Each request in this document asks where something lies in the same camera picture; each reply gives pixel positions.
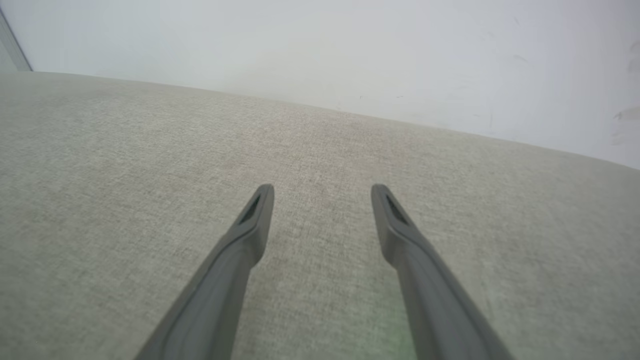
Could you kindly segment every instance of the mark on wall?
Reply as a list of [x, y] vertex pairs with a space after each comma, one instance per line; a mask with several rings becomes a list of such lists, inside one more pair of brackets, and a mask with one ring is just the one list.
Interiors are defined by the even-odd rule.
[[611, 135], [611, 145], [622, 145], [631, 136], [640, 134], [640, 106], [623, 110], [613, 117], [615, 130]]
[[631, 45], [629, 52], [632, 54], [640, 54], [640, 40], [634, 42], [634, 44]]
[[523, 57], [522, 57], [522, 56], [520, 56], [520, 55], [513, 55], [513, 59], [514, 59], [514, 60], [516, 60], [516, 61], [524, 61], [524, 62], [526, 62], [526, 63], [529, 63], [529, 60], [527, 60], [527, 59], [523, 58]]

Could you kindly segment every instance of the textured fabric surface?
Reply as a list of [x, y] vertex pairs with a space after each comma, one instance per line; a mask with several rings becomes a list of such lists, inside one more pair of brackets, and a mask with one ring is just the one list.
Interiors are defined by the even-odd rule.
[[0, 77], [0, 358], [132, 359], [256, 187], [234, 359], [415, 358], [385, 183], [519, 359], [640, 357], [640, 171], [175, 86]]

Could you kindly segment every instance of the wall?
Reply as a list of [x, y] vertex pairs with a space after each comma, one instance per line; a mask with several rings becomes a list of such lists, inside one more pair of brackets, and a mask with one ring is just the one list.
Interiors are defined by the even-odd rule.
[[640, 168], [640, 1], [0, 7], [35, 71], [255, 95]]

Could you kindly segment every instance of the gray plastic arm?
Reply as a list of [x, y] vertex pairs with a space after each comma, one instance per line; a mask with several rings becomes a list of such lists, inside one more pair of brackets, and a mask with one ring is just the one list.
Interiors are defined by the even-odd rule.
[[397, 270], [418, 359], [511, 359], [511, 355], [391, 191], [371, 188], [378, 238]]
[[262, 185], [184, 288], [138, 360], [228, 359], [249, 271], [267, 242], [274, 191]]

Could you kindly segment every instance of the white wall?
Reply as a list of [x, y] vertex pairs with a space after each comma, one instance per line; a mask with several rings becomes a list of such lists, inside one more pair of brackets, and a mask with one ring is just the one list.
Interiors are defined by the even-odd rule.
[[0, 0], [0, 8], [35, 71], [256, 95], [640, 168], [638, 0]]

